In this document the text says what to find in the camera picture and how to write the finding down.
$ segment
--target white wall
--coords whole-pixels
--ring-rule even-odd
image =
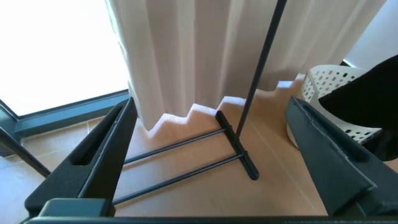
[[[345,57],[354,67],[369,70],[398,54],[398,0],[387,0]]]

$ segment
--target beige curtain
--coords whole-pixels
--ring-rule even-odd
[[[385,0],[290,0],[259,85],[319,64],[339,64]],[[130,93],[147,129],[193,103],[217,108],[245,98],[276,0],[109,0],[131,76]]]

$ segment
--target sunlight on floor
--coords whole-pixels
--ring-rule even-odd
[[[103,1],[5,1],[0,99],[18,115],[127,89]]]

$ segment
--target wooden floor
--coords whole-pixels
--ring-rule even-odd
[[[241,142],[260,172],[251,180],[237,160],[116,206],[116,216],[248,216],[326,215],[325,208],[298,150],[287,137],[284,110],[302,80],[290,88],[257,91]],[[244,100],[226,97],[221,110],[235,129]],[[147,132],[138,121],[127,157],[218,129],[216,110],[194,105],[187,118],[165,115],[155,130]],[[24,146],[50,169],[100,121],[25,139]],[[233,148],[224,134],[126,165],[115,198],[184,174],[222,158]],[[398,170],[398,160],[388,162]],[[43,178],[18,158],[0,161],[0,223],[23,218],[24,199]]]

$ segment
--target white plastic basket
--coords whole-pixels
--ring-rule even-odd
[[[307,71],[301,88],[302,99],[318,110],[323,116],[337,125],[358,143],[369,139],[380,128],[367,128],[347,123],[329,113],[319,103],[319,98],[343,86],[366,71],[360,68],[351,68],[339,65],[319,65]]]

